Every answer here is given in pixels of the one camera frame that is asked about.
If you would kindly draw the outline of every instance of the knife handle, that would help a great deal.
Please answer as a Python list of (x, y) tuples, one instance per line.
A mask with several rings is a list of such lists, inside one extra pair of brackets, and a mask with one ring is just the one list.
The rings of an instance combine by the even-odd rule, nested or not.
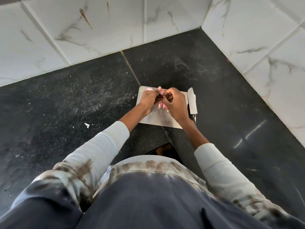
[(190, 119), (195, 123), (196, 126), (196, 114), (190, 114)]

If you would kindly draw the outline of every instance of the black granite floor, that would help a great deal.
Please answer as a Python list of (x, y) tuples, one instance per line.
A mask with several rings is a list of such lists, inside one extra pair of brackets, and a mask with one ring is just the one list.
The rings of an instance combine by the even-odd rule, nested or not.
[[(0, 88), (0, 215), (37, 175), (133, 108), (140, 83), (193, 87), (198, 129), (267, 198), (305, 220), (305, 149), (202, 30), (124, 55), (134, 74), (115, 53)], [(175, 128), (139, 124), (113, 163), (169, 141), (204, 178)]]

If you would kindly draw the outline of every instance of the long sleeve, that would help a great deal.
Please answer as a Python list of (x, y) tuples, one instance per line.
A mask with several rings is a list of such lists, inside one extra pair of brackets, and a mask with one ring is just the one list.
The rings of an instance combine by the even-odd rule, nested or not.
[[(128, 137), (126, 125), (120, 121), (115, 122), (57, 163), (52, 170), (35, 178), (27, 189), (31, 189), (32, 185), (37, 186), (37, 182), (40, 188), (64, 187), (76, 206), (86, 211), (92, 203), (95, 186)], [(27, 189), (16, 198), (12, 208), (29, 198)]]
[(218, 196), (260, 220), (268, 215), (276, 215), (277, 212), (283, 217), (288, 215), (282, 208), (267, 200), (214, 144), (203, 144), (194, 154), (204, 176)]

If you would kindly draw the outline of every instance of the wall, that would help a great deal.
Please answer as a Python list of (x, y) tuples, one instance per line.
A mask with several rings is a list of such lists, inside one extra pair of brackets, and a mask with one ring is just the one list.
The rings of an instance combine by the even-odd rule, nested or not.
[(0, 0), (0, 86), (198, 28), (211, 1)]
[(202, 29), (305, 146), (305, 0), (213, 0)]

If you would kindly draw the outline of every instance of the knife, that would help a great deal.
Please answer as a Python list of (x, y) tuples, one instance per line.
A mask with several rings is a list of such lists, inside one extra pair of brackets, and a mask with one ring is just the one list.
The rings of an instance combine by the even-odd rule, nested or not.
[(190, 119), (196, 125), (196, 114), (198, 112), (197, 112), (197, 106), (196, 106), (196, 96), (194, 94), (193, 88), (189, 88), (189, 90), (188, 90), (188, 100), (189, 100), (189, 109), (190, 109)]

